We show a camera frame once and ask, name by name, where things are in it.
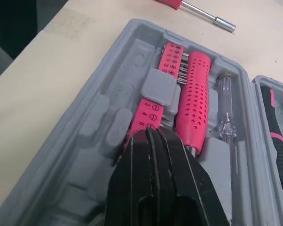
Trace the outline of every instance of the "gray plastic tool case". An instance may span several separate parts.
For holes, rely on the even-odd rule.
[[[233,226],[283,226],[276,150],[260,93],[261,84],[273,88],[283,133],[283,84],[260,76],[252,83],[236,62],[140,19],[124,28],[21,176],[0,208],[0,226],[93,225],[90,220],[105,205],[114,152],[127,134],[142,94],[160,101],[157,92],[145,87],[151,81],[148,77],[157,73],[167,42],[183,46],[187,53],[204,52],[212,60],[209,122],[199,161],[228,220]],[[232,153],[218,134],[216,79],[225,71],[234,75],[237,138]],[[157,88],[168,94],[168,100],[161,101],[164,114],[174,116],[179,86],[160,83],[166,87]]]

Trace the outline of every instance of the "pink screwdriver handle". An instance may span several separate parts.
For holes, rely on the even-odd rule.
[[[187,84],[182,89],[176,132],[184,145],[200,154],[207,129],[208,74],[211,59],[201,52],[191,52],[188,60]]]
[[[177,10],[182,3],[182,0],[156,0],[156,1],[171,6],[175,10]]]

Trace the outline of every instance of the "black rubber grip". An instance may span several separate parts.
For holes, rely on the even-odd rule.
[[[280,181],[283,187],[283,136],[276,120],[275,108],[274,106],[272,106],[272,103],[274,102],[274,97],[272,96],[273,91],[268,86],[262,86],[261,92],[263,95],[270,135],[272,137],[273,145],[277,151],[276,164]]]

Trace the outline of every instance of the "metal rod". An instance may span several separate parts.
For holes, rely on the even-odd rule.
[[[210,15],[209,13],[206,13],[203,10],[201,10],[201,9],[195,7],[195,6],[192,6],[191,4],[189,4],[189,3],[185,2],[185,1],[182,1],[181,5],[183,7],[185,7],[185,8],[188,8],[189,10],[192,10],[193,12],[195,12],[195,13],[197,13],[199,15],[204,16],[205,18],[207,18],[207,19],[209,19],[211,21],[215,20],[215,18],[216,18],[213,15]]]
[[[188,8],[189,10],[201,15],[201,16],[204,16],[205,18],[209,19],[210,21],[213,22],[214,25],[220,27],[220,28],[223,28],[229,32],[234,32],[235,29],[236,29],[236,26],[220,17],[215,17],[213,15],[210,15],[209,13],[195,7],[195,6],[192,6],[191,4],[185,2],[185,1],[182,1],[181,5],[185,8]]]

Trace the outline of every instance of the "table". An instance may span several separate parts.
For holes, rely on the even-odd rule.
[[[283,82],[283,0],[193,0],[229,33],[153,0],[70,0],[0,76],[0,205],[132,18],[152,21]]]

